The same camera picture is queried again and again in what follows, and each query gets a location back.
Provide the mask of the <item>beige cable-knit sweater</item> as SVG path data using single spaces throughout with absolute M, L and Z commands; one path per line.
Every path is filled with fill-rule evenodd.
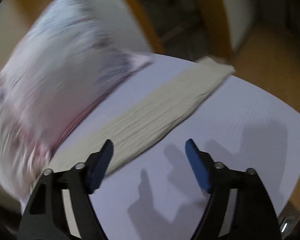
M 192 65 L 72 148 L 59 150 L 47 167 L 55 172 L 68 170 L 86 161 L 110 139 L 114 154 L 106 173 L 115 172 L 191 116 L 234 72 L 233 66 L 218 64 L 210 58 Z

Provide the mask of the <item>lavender bed sheet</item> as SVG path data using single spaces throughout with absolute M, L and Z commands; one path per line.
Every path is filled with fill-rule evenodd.
M 281 239 L 300 114 L 211 59 L 155 56 L 36 183 L 19 239 Z

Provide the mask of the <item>pink floral pillow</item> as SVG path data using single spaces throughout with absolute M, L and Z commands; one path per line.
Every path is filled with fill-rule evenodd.
M 13 198 L 99 103 L 151 57 L 120 48 L 89 0 L 54 0 L 0 71 L 0 185 Z

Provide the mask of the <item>wooden bed frame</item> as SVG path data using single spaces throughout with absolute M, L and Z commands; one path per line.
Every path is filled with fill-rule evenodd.
M 289 35 L 255 27 L 237 53 L 230 47 L 230 29 L 223 0 L 195 0 L 207 30 L 208 49 L 239 68 L 237 75 L 265 89 L 300 113 L 300 55 Z

